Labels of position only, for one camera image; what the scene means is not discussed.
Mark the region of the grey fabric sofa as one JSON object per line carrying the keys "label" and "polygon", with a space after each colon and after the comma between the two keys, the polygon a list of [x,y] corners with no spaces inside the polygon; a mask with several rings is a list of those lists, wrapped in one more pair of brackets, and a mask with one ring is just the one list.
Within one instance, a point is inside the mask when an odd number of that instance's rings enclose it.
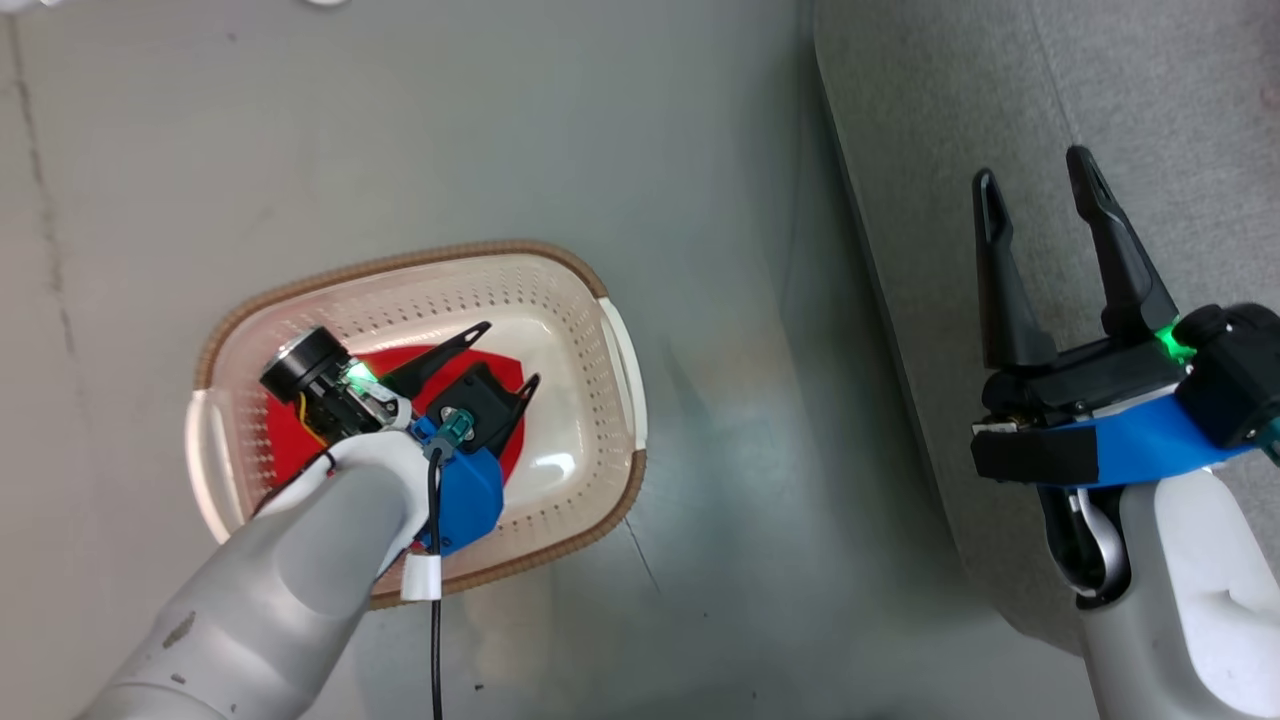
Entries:
{"label": "grey fabric sofa", "polygon": [[1079,655],[1033,489],[979,478],[972,178],[991,169],[1060,348],[1105,297],[1065,154],[1088,147],[1179,309],[1280,313],[1280,0],[817,0],[815,55],[902,397],[970,583]]}

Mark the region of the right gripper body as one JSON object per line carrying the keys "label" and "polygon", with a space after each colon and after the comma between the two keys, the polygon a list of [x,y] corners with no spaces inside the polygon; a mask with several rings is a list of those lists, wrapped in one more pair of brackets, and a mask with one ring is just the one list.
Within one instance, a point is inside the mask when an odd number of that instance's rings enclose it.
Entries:
{"label": "right gripper body", "polygon": [[973,423],[974,433],[1073,424],[1187,374],[1187,360],[1160,338],[1103,338],[1060,352],[1048,334],[996,334],[984,338],[984,363],[992,370],[980,396],[987,414]]}

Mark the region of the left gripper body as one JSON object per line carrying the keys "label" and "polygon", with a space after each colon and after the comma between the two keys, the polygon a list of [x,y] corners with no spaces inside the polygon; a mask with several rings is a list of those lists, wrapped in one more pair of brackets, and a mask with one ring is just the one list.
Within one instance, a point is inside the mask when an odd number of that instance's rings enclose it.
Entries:
{"label": "left gripper body", "polygon": [[314,325],[271,355],[259,378],[323,446],[413,420],[408,398],[388,389],[325,327]]}

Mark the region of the red garment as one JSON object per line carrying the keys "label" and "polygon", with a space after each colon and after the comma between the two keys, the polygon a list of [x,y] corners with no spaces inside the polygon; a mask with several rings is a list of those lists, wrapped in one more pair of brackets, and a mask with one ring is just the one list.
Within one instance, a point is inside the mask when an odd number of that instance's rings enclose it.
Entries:
{"label": "red garment", "polygon": [[[429,345],[404,346],[360,354],[357,359],[364,361],[367,369],[375,375],[381,377],[408,360],[417,357],[420,354],[425,354],[429,348]],[[458,357],[452,359],[444,369],[431,377],[422,388],[422,392],[413,396],[413,410],[425,414],[429,404],[476,363],[485,363],[504,389],[516,391],[526,380],[524,366],[517,359],[470,348],[463,351]],[[323,443],[310,430],[305,429],[293,406],[282,404],[273,395],[269,395],[266,400],[265,423],[265,438],[270,443],[271,470],[261,480],[261,484],[270,489],[284,484],[300,471],[321,450]],[[524,434],[525,421],[521,420],[517,423],[507,446],[498,455],[504,483],[509,482],[524,450]]]}

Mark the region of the black block on right mount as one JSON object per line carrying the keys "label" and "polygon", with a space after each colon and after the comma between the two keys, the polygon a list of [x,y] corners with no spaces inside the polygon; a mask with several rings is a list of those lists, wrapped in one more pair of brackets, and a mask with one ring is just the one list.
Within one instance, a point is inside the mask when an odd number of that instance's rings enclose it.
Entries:
{"label": "black block on right mount", "polygon": [[973,437],[970,452],[977,474],[991,480],[1068,488],[1100,483],[1098,443],[1091,427],[982,430]]}

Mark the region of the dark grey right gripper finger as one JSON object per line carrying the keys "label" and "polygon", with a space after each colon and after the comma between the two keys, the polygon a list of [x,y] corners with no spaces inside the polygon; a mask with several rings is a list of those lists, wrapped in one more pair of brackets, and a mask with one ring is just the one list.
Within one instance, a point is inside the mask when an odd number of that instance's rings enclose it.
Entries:
{"label": "dark grey right gripper finger", "polygon": [[1059,350],[1030,304],[1012,254],[1012,220],[991,169],[975,173],[972,204],[984,366],[1048,366],[1057,360]]}
{"label": "dark grey right gripper finger", "polygon": [[1156,336],[1179,318],[1172,296],[1092,151],[1073,145],[1065,163],[1076,214],[1091,231],[1100,266],[1105,334],[1125,341]]}

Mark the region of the white plastic laundry basket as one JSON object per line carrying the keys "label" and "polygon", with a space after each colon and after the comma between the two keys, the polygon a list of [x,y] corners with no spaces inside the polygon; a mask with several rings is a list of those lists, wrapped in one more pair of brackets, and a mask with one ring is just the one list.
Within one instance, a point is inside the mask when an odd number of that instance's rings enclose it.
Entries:
{"label": "white plastic laundry basket", "polygon": [[646,400],[626,325],[596,273],[532,240],[456,245],[343,266],[253,296],[207,338],[186,414],[186,461],[216,542],[242,527],[294,461],[270,434],[276,402],[259,384],[289,338],[324,325],[355,355],[403,354],[479,322],[477,351],[541,383],[509,447],[506,507],[494,532],[444,560],[458,594],[532,570],[602,539],[627,515],[646,466]]}

